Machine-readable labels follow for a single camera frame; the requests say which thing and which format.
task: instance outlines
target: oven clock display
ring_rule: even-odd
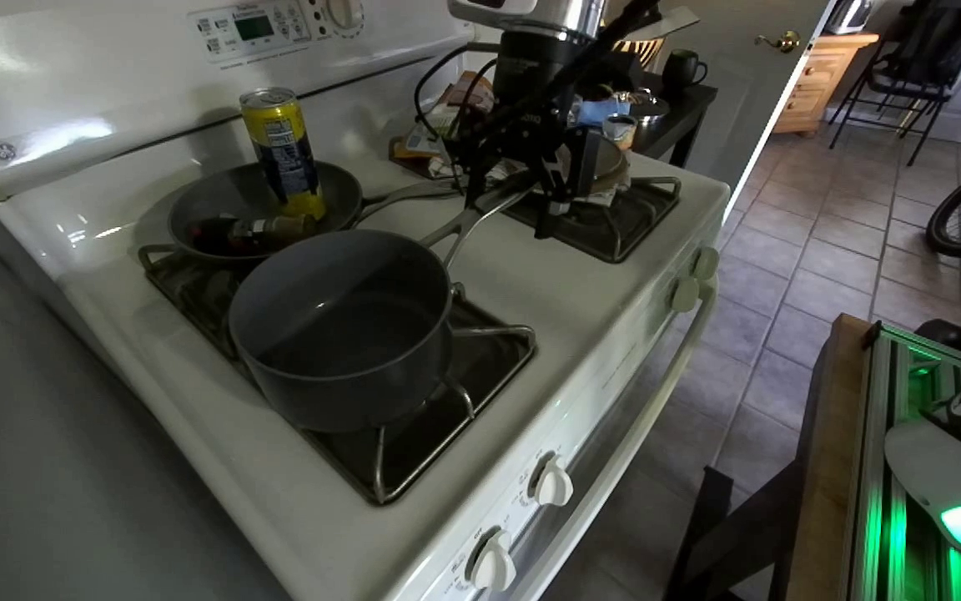
[[[264,12],[233,16],[233,19],[238,19],[238,30],[241,30],[241,41],[273,38],[273,22],[269,22],[269,16],[264,16]]]

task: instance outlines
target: tile floor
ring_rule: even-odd
[[[721,232],[704,344],[552,601],[657,601],[704,465],[749,498],[791,459],[811,365],[837,312],[961,322],[961,260],[921,239],[961,180],[961,146],[932,140],[915,168],[906,153],[873,130],[848,130],[837,150],[826,130],[769,142]],[[766,597],[766,576],[740,595]]]

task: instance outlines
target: white stove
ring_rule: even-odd
[[[285,19],[288,34],[247,42],[229,34],[241,12],[268,12],[273,30]],[[233,107],[268,83],[312,93],[315,153],[365,194],[418,184],[384,146],[410,124],[427,61],[457,42],[436,0],[0,2],[0,221],[294,597],[536,597],[640,446],[685,353],[629,427],[601,427],[604,417],[629,408],[622,389],[670,316],[707,298],[719,268],[729,186],[644,158],[631,158],[631,174],[679,178],[680,203],[624,262],[533,239],[511,218],[484,221],[451,277],[476,308],[529,322],[536,349],[395,503],[357,495],[160,298],[133,229],[183,184],[254,159]],[[424,238],[457,210],[462,201],[398,203],[368,228]],[[576,477],[584,444],[601,446],[589,453],[601,457],[590,479]],[[564,526],[531,539],[541,558],[514,558],[531,523],[562,512]]]

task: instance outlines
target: stove control panel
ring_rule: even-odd
[[[365,30],[360,0],[262,0],[194,11],[192,30],[217,66],[254,63],[298,52],[312,41],[357,38]]]

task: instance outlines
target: stove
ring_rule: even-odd
[[[252,380],[227,309],[254,268],[165,246],[140,246],[140,262],[148,280]],[[371,503],[398,501],[536,349],[529,328],[492,316],[463,287],[453,289],[451,334],[443,388],[406,420],[354,435],[302,429]]]
[[[634,246],[622,262],[503,212],[484,221],[449,262],[469,289],[453,322],[471,334],[453,353],[497,361],[453,368],[427,420],[357,440],[302,435],[233,368],[225,308],[247,272],[179,256],[148,272],[138,232],[165,197],[256,159],[238,109],[264,87],[305,93],[315,158],[365,197],[424,184],[386,142],[414,124],[414,83],[471,34],[430,0],[345,7],[252,0],[247,22],[273,22],[262,41],[215,0],[2,7],[0,221],[294,597],[536,597],[664,412],[680,370],[660,370],[660,394],[631,380],[674,312],[707,300],[729,186],[634,153],[629,178],[680,190],[615,218],[653,222],[619,232],[612,256]],[[71,61],[33,75],[31,55]],[[453,75],[436,74],[422,99]],[[365,228],[424,239],[457,212],[462,201],[395,203]],[[612,413],[629,429],[601,427]],[[536,522],[559,522],[553,536],[531,544],[536,561],[514,558]]]

